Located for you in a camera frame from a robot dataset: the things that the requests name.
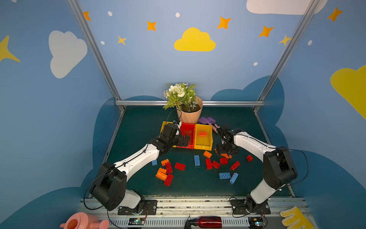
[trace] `black mounting plate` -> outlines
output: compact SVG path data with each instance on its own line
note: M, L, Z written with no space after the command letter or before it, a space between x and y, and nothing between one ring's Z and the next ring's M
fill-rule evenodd
M245 199L241 199L241 200L235 200L232 199L230 200L235 206L237 206L237 208L235 208L233 210L233 215L245 215L248 214L248 212L245 209ZM262 206L260 206L258 209L256 209L254 212L252 213L256 213L258 215L260 214L266 214L269 215L271 214L271 210L268 207L268 202L264 202Z
M144 206L149 210L149 215L156 215L156 207L157 207L157 200L145 200L144 201ZM118 215L133 215L131 212L131 208L129 207L118 207ZM146 209L142 209L141 214L139 214L141 216L145 216L146 215Z

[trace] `green mat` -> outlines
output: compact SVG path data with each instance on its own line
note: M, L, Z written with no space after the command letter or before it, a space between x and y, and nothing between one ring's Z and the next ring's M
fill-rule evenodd
M152 138L159 135L163 121L173 108L164 110L161 107L127 107L121 125L113 143L108 161L115 163L136 151L140 150ZM212 117L216 123L229 129L242 128L253 137L266 142L259 123L250 107L204 107L203 117ZM173 112L168 121L178 118ZM213 147L211 160L220 161L220 157L214 153L216 144L221 142L218 134L213 132ZM135 173L127 183L127 189L135 190L142 195L175 195L175 196L245 196L252 191L262 180L262 162L254 157L248 162L246 157L249 152L239 148L239 154L233 155L227 165L221 165L219 169L206 169L204 150L173 148L168 153L159 156L158 165L148 163ZM194 165L194 155L199 155L201 165ZM164 181L157 179L155 174L162 167L161 161L169 159L173 167L174 176L170 187L164 185ZM230 166L236 161L240 166L235 170L239 174L232 185L229 180L220 180L219 173L234 171ZM174 168L176 162L186 165L185 171ZM290 196L287 187L275 196Z

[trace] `flower pot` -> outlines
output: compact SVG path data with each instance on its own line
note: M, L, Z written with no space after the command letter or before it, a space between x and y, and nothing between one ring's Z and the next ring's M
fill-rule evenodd
M201 108L199 111L192 112L192 113L186 113L184 111L178 110L178 108L177 108L177 114L178 114L178 117L180 117L179 120L181 122L185 122L185 123L197 123L198 122L198 119L201 116L203 102L202 102L202 99L200 99L198 96L197 96L196 100L198 101L198 106Z

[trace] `yellow star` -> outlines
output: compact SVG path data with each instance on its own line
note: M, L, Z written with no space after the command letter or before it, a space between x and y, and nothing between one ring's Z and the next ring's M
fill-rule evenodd
M228 29L228 23L229 23L230 20L231 20L231 18L225 19L225 18L221 17L221 22L220 22L220 24L219 24L219 26L217 28L218 29L219 28Z
M20 62L20 60L18 60L18 58L16 58L13 54L11 54L9 52L8 42L9 42L9 36L6 36L3 39L3 41L0 43L0 62L5 58L9 58L9 59Z
M334 22L341 13L343 13L343 11L339 11L337 8L335 8L333 13L327 19L331 19Z
M281 42L279 42L279 43L283 43L285 46L287 45L287 42L289 41L291 39L291 37L290 38L287 38L287 35L285 34L285 38L281 41Z
M89 17L89 11L86 11L86 12L83 12L83 13L84 13L85 19L88 20L88 21L91 21L91 19Z
M155 24L156 24L156 22L147 22L147 25L148 25L147 30L154 30L154 31L156 31L155 30Z
M268 37L268 35L269 35L269 32L271 32L271 30L273 29L274 27L272 27L272 28L267 28L266 26L263 28L263 32L259 35L260 37L261 36L266 36L266 37Z
M118 38L119 38L119 41L118 41L117 43L123 43L124 45L126 45L126 44L124 43L124 40L126 40L126 38L125 38L125 39L122 39L122 38L120 38L119 36L118 36Z

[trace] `potted plant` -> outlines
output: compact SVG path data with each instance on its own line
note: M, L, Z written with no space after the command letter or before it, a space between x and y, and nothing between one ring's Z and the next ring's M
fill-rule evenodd
M168 109L176 107L179 120L186 123L197 123L202 112L202 99L196 96L193 90L197 84L175 84L169 85L169 89L164 91L167 104L163 107Z

